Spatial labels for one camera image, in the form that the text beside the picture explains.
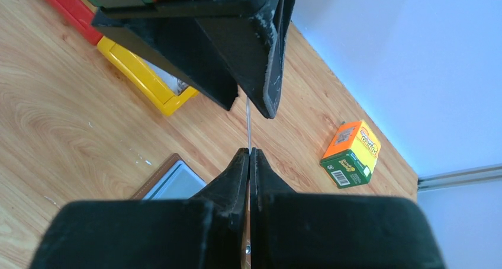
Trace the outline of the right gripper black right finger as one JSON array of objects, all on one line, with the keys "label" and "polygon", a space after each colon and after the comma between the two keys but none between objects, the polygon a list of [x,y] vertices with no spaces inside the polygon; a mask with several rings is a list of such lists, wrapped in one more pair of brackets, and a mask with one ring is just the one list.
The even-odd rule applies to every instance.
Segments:
[{"label": "right gripper black right finger", "polygon": [[298,193],[250,156],[253,268],[444,268],[425,215],[402,197]]}]

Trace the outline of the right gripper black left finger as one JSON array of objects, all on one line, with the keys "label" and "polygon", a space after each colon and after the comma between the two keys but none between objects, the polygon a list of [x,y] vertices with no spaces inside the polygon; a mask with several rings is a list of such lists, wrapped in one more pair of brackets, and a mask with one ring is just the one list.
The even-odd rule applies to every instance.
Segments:
[{"label": "right gripper black left finger", "polygon": [[31,268],[241,268],[249,151],[188,199],[74,201],[52,220]]}]

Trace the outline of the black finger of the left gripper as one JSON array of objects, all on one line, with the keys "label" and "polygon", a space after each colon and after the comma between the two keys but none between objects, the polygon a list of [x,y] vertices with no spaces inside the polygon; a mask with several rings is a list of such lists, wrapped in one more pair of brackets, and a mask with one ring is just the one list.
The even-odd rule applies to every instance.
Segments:
[{"label": "black finger of the left gripper", "polygon": [[113,19],[98,11],[92,25],[104,36],[231,110],[236,80],[193,18]]},{"label": "black finger of the left gripper", "polygon": [[275,118],[281,99],[294,5],[295,0],[265,0],[252,12],[197,20],[231,76],[267,119]]}]

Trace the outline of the brown leather card holder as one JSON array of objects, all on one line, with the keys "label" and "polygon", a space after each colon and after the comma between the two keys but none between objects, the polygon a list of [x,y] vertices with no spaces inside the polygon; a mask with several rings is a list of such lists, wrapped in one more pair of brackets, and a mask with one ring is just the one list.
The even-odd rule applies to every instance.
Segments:
[{"label": "brown leather card holder", "polygon": [[132,200],[188,199],[207,183],[174,153],[131,196]]}]

